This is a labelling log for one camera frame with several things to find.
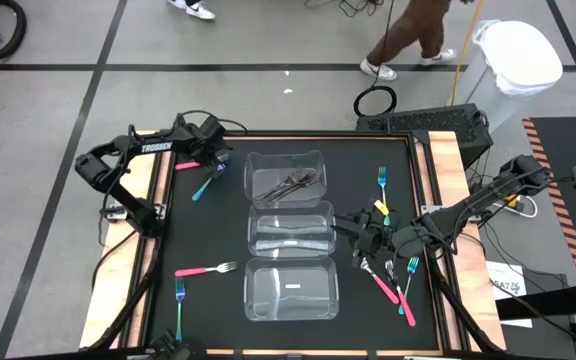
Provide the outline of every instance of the white trash can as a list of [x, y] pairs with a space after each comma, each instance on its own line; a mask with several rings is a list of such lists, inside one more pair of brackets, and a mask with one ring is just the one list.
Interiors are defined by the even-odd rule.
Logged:
[[476, 54], [460, 77], [455, 105], [474, 103], [485, 111], [491, 133], [563, 74], [550, 42], [526, 23], [482, 21], [472, 42]]

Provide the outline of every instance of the person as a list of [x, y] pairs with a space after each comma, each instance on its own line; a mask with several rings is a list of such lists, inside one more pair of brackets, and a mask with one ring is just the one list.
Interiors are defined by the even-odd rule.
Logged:
[[175, 7], [186, 10], [186, 14], [201, 20], [214, 20], [215, 14], [206, 8], [203, 0], [168, 0]]
[[361, 62], [361, 71], [372, 77], [377, 76], [379, 80], [395, 80], [397, 73], [382, 64], [394, 59], [401, 50], [417, 40], [421, 45], [421, 65], [454, 60], [457, 56], [454, 50], [441, 49], [444, 43], [443, 19], [449, 8], [450, 0], [410, 0], [401, 17]]

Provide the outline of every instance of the orange striped tape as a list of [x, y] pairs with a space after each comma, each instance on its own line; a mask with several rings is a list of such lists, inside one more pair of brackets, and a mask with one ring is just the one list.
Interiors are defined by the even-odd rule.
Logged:
[[556, 182], [554, 182], [555, 175], [552, 172], [550, 163], [548, 162], [548, 156], [546, 155], [543, 146], [541, 146], [541, 140], [539, 139], [539, 134], [534, 122], [529, 119], [524, 119], [523, 124], [535, 158], [537, 161], [539, 161], [541, 166], [551, 170], [550, 179], [552, 182], [548, 184], [548, 194], [550, 195], [550, 201], [552, 202], [553, 208], [557, 213], [559, 226], [561, 227], [561, 231], [564, 234], [564, 238], [568, 244], [568, 250], [570, 250], [570, 255], [572, 256], [576, 267], [576, 230], [574, 223], [570, 218], [570, 214], [568, 213], [566, 202], [561, 195], [561, 191], [559, 191], [559, 186]]

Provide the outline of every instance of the clear plastic container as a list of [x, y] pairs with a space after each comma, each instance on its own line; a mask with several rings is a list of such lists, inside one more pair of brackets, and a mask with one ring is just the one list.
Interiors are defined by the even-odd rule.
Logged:
[[333, 319], [339, 311], [334, 261], [327, 256], [250, 260], [244, 311], [252, 321]]
[[[315, 183], [297, 188], [277, 200], [260, 199], [277, 186], [290, 182], [289, 177], [296, 171], [314, 172]], [[326, 194], [324, 156], [317, 150], [296, 155], [250, 153], [244, 168], [244, 191], [257, 207], [314, 206]]]
[[327, 201], [310, 208], [250, 207], [248, 249], [271, 258], [329, 255], [335, 250], [335, 210]]

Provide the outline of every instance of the wooden frame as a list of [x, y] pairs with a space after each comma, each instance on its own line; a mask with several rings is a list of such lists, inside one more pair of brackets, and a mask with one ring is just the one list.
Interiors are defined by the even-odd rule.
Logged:
[[[465, 174], [461, 165], [461, 157], [454, 133], [451, 132], [431, 132], [430, 149], [434, 159], [434, 168], [437, 176], [439, 192], [445, 206], [450, 206], [462, 198], [468, 196]], [[421, 144], [417, 144], [417, 157], [424, 159], [424, 150]], [[166, 172], [169, 169], [171, 156], [166, 153], [162, 157], [161, 166], [159, 167], [159, 176], [157, 177], [157, 189], [155, 191], [155, 203], [164, 201], [166, 187]], [[133, 159], [130, 163], [131, 173], [121, 179], [122, 185], [128, 191], [138, 197], [146, 197], [150, 186], [150, 173], [152, 172], [154, 156], [141, 156]], [[428, 168], [425, 161], [419, 161], [419, 170], [422, 178], [422, 188], [425, 194], [426, 203], [432, 204], [432, 191], [430, 189], [430, 179], [428, 177]], [[109, 227], [106, 236], [106, 246], [104, 252], [123, 239], [132, 228], [125, 223], [112, 224]], [[479, 233], [474, 225], [468, 225], [465, 233], [479, 238]], [[101, 267], [97, 275], [97, 285], [93, 291], [86, 323], [80, 346], [88, 346], [96, 341], [106, 330], [107, 326], [113, 321], [116, 314], [126, 301], [128, 288], [131, 280], [131, 273], [134, 267], [137, 239], [128, 241], [122, 248], [118, 249], [113, 255], [109, 256], [106, 263]], [[145, 273], [150, 254], [154, 245], [153, 239], [146, 239], [146, 250], [143, 256], [141, 274]], [[459, 289], [462, 301], [473, 318], [488, 334], [490, 339], [501, 348], [505, 348], [503, 333], [497, 315], [495, 301], [492, 295], [492, 288], [489, 284], [488, 270], [486, 267], [485, 257], [481, 247], [469, 240], [459, 239], [459, 255], [454, 257]], [[128, 346], [137, 346], [139, 343], [141, 324], [144, 316], [145, 296], [141, 299], [135, 309], [130, 333], [128, 334]], [[460, 349], [457, 325], [455, 322], [454, 312], [444, 299], [445, 316], [448, 320], [448, 332], [452, 349]], [[470, 339], [471, 348], [477, 350], [477, 346]], [[232, 354], [232, 350], [214, 350], [210, 353], [214, 355]], [[348, 355], [348, 356], [365, 356], [366, 351], [318, 351], [318, 350], [245, 350], [244, 355], [279, 355], [286, 353], [303, 353], [304, 355]], [[401, 356], [401, 355], [418, 355], [432, 356], [439, 355], [437, 351], [379, 351], [380, 356]]]

